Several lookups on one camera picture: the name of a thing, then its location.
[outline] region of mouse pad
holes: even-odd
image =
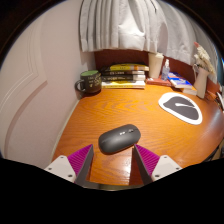
[[[177,118],[194,125],[202,122],[202,113],[190,98],[178,93],[165,93],[159,99],[159,105]]]

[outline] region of wall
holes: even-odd
[[[79,100],[74,83],[81,72],[95,69],[94,54],[80,50],[81,4],[82,0],[69,0],[44,13],[39,50],[47,81],[14,116],[5,141],[6,159],[40,168],[51,162],[63,126]]]

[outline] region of computer mouse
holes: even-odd
[[[104,154],[113,154],[134,145],[140,137],[141,133],[135,125],[123,125],[102,134],[99,148]]]

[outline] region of mug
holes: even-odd
[[[83,93],[95,93],[101,90],[101,77],[97,70],[90,70],[82,72],[81,80],[75,83],[75,89]]]

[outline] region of orange desk surface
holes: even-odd
[[[87,180],[110,185],[141,185],[132,148],[104,155],[98,147],[101,134],[125,124],[141,132],[138,145],[157,155],[168,155],[182,168],[206,159],[224,137],[224,114],[213,100],[183,94],[192,99],[203,116],[200,125],[186,123],[163,110],[158,101],[171,87],[146,85],[142,89],[102,89],[86,95],[73,111],[53,156],[69,156],[93,144],[94,157]]]

